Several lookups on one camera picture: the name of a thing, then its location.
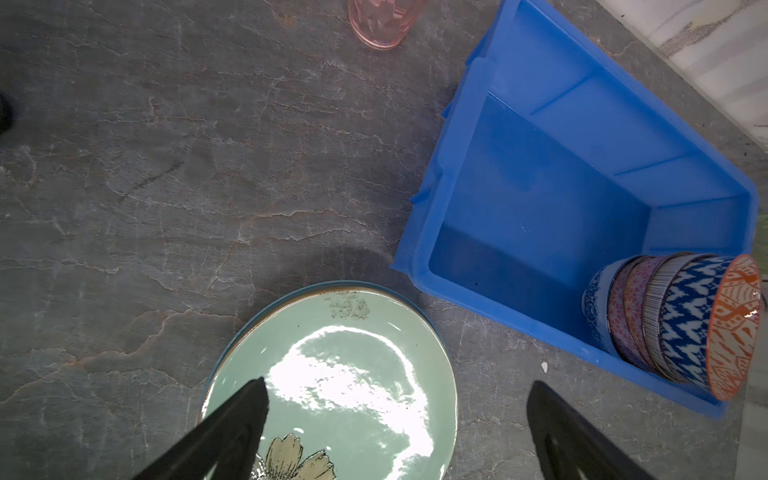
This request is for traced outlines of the red pink glass bowl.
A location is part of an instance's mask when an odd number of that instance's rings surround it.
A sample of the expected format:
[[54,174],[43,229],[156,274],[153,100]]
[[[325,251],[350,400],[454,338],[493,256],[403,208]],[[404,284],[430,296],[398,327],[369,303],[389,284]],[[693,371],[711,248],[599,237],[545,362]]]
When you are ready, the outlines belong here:
[[660,377],[673,383],[684,383],[685,379],[668,365],[663,354],[660,340],[663,303],[677,274],[689,263],[707,257],[709,254],[691,252],[659,257],[645,287],[642,307],[643,337],[650,364]]

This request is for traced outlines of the orange blue patterned bowl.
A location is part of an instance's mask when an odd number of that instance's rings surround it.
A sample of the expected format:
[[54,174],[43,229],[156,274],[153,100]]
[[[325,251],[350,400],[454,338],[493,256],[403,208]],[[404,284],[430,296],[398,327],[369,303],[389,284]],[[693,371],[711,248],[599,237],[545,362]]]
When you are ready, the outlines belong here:
[[748,376],[761,320],[760,283],[748,254],[701,257],[676,273],[665,294],[664,359],[719,401],[733,398]]

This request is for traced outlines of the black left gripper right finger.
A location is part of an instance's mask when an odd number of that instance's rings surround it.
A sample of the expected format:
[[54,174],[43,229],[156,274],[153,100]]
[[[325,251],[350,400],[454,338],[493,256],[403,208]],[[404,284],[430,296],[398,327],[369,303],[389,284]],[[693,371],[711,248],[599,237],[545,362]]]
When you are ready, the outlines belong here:
[[544,478],[651,477],[546,383],[532,384],[526,414]]

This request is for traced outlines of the green floral plate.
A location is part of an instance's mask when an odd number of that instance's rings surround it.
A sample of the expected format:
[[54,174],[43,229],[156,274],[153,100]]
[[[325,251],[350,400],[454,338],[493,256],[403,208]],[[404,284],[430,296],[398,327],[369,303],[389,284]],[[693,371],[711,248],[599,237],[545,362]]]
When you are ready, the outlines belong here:
[[301,288],[258,312],[220,356],[201,412],[253,379],[269,412],[255,479],[440,479],[458,395],[426,315],[371,283]]

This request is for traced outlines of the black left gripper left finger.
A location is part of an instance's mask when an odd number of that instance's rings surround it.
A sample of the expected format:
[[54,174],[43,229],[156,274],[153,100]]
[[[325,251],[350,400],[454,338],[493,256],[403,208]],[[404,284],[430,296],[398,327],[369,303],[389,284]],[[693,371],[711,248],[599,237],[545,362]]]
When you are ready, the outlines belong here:
[[265,380],[251,380],[136,477],[249,479],[268,411]]

